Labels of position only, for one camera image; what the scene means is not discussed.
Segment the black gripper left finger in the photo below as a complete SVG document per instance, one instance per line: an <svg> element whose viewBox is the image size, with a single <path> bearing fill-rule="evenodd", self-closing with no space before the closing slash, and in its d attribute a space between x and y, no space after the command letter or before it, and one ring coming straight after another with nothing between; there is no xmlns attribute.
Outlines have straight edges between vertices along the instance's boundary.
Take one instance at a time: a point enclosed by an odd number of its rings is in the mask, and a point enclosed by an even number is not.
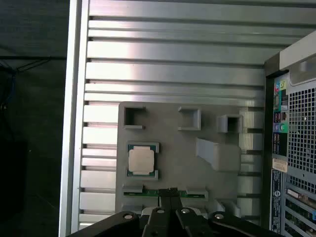
<svg viewBox="0 0 316 237"><path fill-rule="evenodd" d="M122 211L70 234L72 237L165 237L168 234L172 189L160 189L160 206L149 215Z"/></svg>

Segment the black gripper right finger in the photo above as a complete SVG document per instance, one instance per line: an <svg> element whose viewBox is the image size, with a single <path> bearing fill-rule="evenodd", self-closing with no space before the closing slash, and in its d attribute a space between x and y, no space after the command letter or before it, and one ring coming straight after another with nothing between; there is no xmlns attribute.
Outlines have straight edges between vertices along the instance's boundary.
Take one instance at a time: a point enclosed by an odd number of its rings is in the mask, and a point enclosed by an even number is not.
<svg viewBox="0 0 316 237"><path fill-rule="evenodd" d="M177 188L170 188L170 207L186 237L279 237L278 233L261 228L251 222L216 211L208 218L196 214L182 205Z"/></svg>

